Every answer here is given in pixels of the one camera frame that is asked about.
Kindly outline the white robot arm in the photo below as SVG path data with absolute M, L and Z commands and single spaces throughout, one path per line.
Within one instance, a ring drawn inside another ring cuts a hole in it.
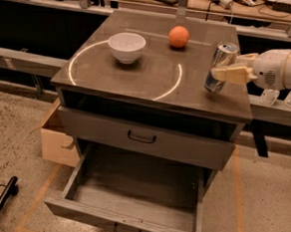
M 210 73 L 235 85 L 254 82 L 262 90 L 291 90 L 291 49 L 240 55 L 231 65 L 217 66 Z

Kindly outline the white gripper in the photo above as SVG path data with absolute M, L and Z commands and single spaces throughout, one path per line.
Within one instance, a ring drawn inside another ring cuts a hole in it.
M 283 75 L 290 55 L 291 49 L 273 49 L 260 55 L 258 53 L 239 55 L 235 63 L 246 66 L 215 67 L 210 73 L 221 82 L 244 85 L 254 80 L 255 85 L 263 90 L 280 91 L 285 86 Z

